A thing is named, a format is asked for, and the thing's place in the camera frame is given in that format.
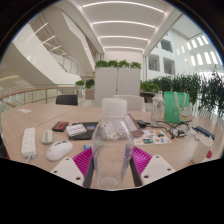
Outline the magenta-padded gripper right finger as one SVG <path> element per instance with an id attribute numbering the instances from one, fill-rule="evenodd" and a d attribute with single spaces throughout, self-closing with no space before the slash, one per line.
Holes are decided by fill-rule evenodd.
<path id="1" fill-rule="evenodd" d="M 150 184 L 175 172 L 161 155 L 152 156 L 137 147 L 133 149 L 130 167 L 136 187 Z"/>

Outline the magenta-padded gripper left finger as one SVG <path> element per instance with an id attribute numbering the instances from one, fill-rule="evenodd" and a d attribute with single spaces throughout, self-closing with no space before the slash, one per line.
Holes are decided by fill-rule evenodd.
<path id="1" fill-rule="evenodd" d="M 87 148 L 73 158 L 65 157 L 52 173 L 76 185 L 89 188 L 92 183 L 94 164 L 92 150 Z"/>

